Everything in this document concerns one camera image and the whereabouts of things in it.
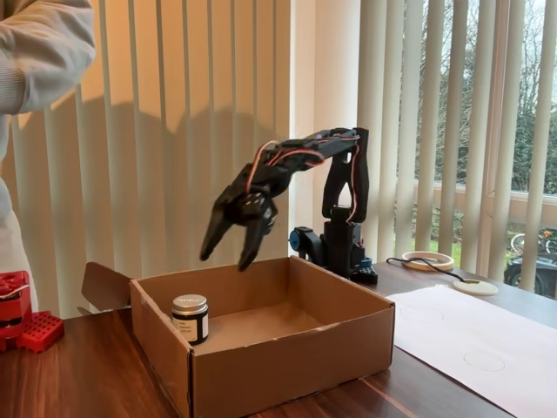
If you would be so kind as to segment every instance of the person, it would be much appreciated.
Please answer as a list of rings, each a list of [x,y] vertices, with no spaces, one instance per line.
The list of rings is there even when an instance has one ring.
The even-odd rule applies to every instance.
[[[89,0],[0,0],[0,164],[9,115],[44,108],[78,83],[96,54]],[[0,273],[26,270],[37,292],[0,166]]]

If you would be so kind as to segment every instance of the red toy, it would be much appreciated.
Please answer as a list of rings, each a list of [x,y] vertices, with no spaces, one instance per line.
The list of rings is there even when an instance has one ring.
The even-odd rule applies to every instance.
[[[64,323],[50,312],[31,313],[26,272],[0,274],[0,352],[25,347],[40,353],[63,334]]]

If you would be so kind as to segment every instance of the glass jar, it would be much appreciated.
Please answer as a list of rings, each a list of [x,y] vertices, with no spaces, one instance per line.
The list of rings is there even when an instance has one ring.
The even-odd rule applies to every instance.
[[[172,302],[172,322],[193,346],[207,339],[208,313],[207,299],[200,294],[185,294]]]

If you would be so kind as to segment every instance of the bicycle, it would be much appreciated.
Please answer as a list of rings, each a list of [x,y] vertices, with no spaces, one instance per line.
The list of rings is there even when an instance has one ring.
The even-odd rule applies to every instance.
[[[522,254],[524,252],[524,233],[517,233],[511,239],[511,248]],[[551,231],[544,231],[538,235],[538,253],[557,254],[557,241],[552,237]]]

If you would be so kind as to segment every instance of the robotic arm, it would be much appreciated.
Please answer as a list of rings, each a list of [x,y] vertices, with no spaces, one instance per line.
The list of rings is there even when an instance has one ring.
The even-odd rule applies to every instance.
[[[330,219],[321,237],[309,228],[295,228],[290,241],[300,257],[356,281],[376,282],[377,275],[366,258],[360,235],[366,219],[368,131],[337,128],[320,131],[304,139],[272,141],[261,146],[255,159],[226,187],[216,200],[201,249],[207,260],[232,224],[246,227],[244,249],[238,268],[244,271],[255,260],[263,237],[274,225],[277,208],[272,198],[284,192],[292,175],[332,158],[322,213]],[[348,184],[350,207],[338,206],[339,195]]]

